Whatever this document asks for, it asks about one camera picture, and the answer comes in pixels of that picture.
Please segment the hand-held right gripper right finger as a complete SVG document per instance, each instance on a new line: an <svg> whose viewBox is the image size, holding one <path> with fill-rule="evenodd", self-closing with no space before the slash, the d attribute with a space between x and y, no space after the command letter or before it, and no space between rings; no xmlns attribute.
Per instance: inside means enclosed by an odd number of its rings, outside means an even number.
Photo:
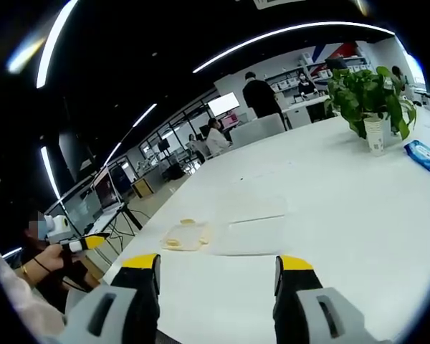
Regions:
<svg viewBox="0 0 430 344"><path fill-rule="evenodd" d="M313 266L276 257L273 320L278 343L371 343L363 314L332 287L323 287Z"/></svg>

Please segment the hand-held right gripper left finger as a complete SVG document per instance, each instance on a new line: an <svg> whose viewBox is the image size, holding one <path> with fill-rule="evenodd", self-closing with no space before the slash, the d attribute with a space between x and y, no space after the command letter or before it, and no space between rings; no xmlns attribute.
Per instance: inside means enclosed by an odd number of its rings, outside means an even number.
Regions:
<svg viewBox="0 0 430 344"><path fill-rule="evenodd" d="M63 343L154 343L160 306L159 254L125 260L109 285L86 294L68 316Z"/></svg>

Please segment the person's left hand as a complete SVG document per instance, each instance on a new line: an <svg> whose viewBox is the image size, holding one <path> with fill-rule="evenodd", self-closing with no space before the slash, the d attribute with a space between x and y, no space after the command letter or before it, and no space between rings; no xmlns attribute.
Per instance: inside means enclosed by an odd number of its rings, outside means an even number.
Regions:
<svg viewBox="0 0 430 344"><path fill-rule="evenodd" d="M62 258L63 248L60 244L49 245L43 252L38 254L35 259L47 270L54 272L64 267Z"/></svg>

